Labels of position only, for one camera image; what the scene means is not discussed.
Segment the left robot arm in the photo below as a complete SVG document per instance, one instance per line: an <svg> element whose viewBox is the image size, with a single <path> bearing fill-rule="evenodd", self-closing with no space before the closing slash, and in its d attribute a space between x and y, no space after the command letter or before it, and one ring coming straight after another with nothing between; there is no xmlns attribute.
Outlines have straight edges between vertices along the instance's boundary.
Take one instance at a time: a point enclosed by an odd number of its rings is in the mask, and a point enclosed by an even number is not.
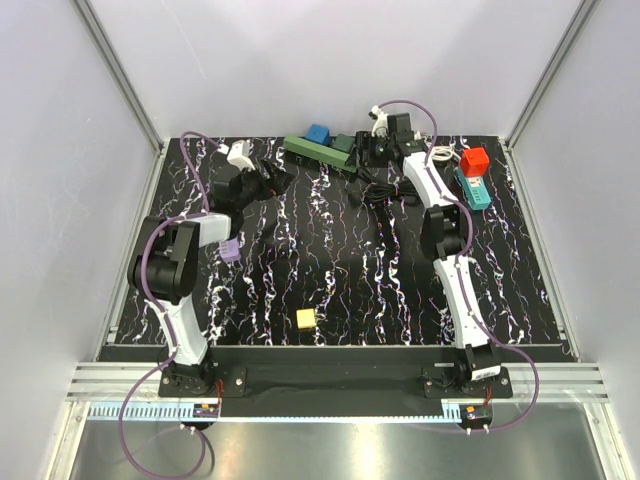
<svg viewBox="0 0 640 480"><path fill-rule="evenodd" d="M244 210L283 195L293 179L293 174L269 162L258 167L231 163L220 170L205 194L205 212L144 218L127 280L149 301L166 338L168 358L158 366L162 396L171 390L204 396L218 385L192 298L200 249L236 238Z"/></svg>

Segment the green power strip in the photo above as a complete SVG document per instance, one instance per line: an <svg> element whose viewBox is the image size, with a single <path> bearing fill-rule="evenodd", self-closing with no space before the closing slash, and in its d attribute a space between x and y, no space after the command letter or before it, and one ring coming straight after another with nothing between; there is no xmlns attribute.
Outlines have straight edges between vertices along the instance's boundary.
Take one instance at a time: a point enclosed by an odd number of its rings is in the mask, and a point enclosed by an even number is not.
<svg viewBox="0 0 640 480"><path fill-rule="evenodd" d="M349 154L332 147L314 143L302 137L286 136L283 140L286 151L332 167L355 173L357 167L348 163Z"/></svg>

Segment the purple power strip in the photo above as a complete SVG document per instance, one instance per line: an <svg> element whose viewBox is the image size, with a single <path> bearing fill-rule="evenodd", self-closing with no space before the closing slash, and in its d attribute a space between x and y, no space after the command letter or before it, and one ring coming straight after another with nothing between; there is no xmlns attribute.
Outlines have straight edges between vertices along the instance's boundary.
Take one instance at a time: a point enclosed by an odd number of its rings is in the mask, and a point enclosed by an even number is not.
<svg viewBox="0 0 640 480"><path fill-rule="evenodd" d="M237 238L221 241L218 244L218 253L225 263L233 263L242 258Z"/></svg>

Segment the yellow cube plug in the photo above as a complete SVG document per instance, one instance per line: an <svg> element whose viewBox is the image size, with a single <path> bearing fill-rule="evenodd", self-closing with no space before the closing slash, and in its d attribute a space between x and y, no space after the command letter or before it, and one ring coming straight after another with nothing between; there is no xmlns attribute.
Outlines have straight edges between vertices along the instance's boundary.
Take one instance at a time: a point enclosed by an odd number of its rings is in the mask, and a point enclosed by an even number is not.
<svg viewBox="0 0 640 480"><path fill-rule="evenodd" d="M315 328L317 326L316 310L314 308L297 310L296 325L299 330Z"/></svg>

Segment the blue cube plug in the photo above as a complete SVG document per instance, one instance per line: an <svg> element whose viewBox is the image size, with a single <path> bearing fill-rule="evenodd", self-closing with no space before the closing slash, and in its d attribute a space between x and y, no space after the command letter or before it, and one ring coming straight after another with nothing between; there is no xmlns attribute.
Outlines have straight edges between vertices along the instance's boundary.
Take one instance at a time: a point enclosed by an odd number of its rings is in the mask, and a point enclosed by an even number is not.
<svg viewBox="0 0 640 480"><path fill-rule="evenodd" d="M305 139L319 145L329 146L331 142L330 130L326 126L312 124L305 135Z"/></svg>

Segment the dark green cube plug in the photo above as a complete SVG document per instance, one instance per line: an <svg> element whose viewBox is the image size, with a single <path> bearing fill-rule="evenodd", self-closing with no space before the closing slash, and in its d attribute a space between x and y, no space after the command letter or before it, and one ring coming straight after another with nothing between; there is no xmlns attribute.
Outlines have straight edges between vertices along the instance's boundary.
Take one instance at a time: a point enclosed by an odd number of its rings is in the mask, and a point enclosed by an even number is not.
<svg viewBox="0 0 640 480"><path fill-rule="evenodd" d="M338 134L332 142L332 147L338 151L346 154L350 154L354 145L354 138L352 136Z"/></svg>

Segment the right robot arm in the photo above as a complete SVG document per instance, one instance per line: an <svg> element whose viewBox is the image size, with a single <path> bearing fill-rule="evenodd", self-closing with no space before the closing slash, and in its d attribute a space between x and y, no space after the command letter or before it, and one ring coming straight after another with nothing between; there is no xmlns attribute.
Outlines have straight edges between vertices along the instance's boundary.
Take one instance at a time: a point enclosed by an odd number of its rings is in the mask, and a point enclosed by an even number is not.
<svg viewBox="0 0 640 480"><path fill-rule="evenodd" d="M424 206L420 247L435 269L454 324L456 362L443 390L489 398L499 384L501 362L486 332L469 271L472 217L446 186L433 159L434 143L411 126L407 113L389 115L375 105L369 133L356 134L351 160L367 183L364 198L381 204L409 196Z"/></svg>

